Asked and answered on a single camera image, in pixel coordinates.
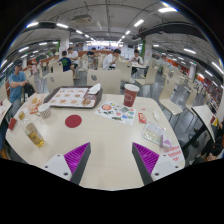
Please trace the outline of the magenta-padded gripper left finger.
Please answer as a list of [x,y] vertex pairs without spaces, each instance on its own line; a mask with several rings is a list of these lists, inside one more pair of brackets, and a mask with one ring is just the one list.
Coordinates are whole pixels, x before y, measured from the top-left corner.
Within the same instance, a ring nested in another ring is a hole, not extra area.
[[56,154],[43,166],[43,169],[79,185],[90,153],[91,145],[85,143],[65,155]]

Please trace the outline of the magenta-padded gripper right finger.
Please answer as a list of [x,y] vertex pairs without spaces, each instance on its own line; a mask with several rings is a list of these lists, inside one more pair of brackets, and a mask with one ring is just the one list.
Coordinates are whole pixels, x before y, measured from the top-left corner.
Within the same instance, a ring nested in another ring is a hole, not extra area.
[[182,169],[168,154],[159,155],[137,143],[132,143],[132,154],[145,185]]

